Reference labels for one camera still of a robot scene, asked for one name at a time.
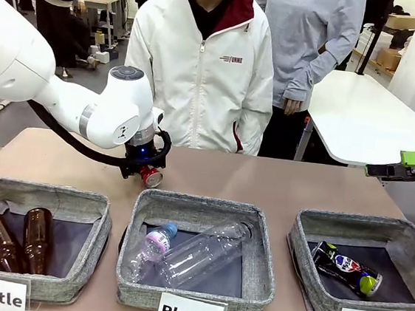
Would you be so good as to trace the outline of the grey hoodie person left hand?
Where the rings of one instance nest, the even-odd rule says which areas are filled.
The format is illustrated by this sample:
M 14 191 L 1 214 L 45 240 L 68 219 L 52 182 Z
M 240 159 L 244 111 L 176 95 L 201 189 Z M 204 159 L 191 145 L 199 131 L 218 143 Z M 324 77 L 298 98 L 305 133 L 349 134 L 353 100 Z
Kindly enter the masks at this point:
M 297 113 L 300 111 L 300 108 L 302 107 L 303 102 L 301 100 L 292 100 L 285 98 L 284 99 L 284 114 L 287 116 L 293 115 L 294 113 Z

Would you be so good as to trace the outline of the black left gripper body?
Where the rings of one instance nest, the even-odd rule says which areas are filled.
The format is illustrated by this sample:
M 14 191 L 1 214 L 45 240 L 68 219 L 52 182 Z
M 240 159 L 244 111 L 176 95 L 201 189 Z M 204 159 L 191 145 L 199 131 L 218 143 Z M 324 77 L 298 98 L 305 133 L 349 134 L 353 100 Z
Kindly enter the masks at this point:
M 131 176 L 140 174 L 140 171 L 149 166 L 150 168 L 164 168 L 168 147 L 158 149 L 154 143 L 148 142 L 141 146 L 133 146 L 130 143 L 125 144 L 125 161 L 127 167 L 131 170 Z

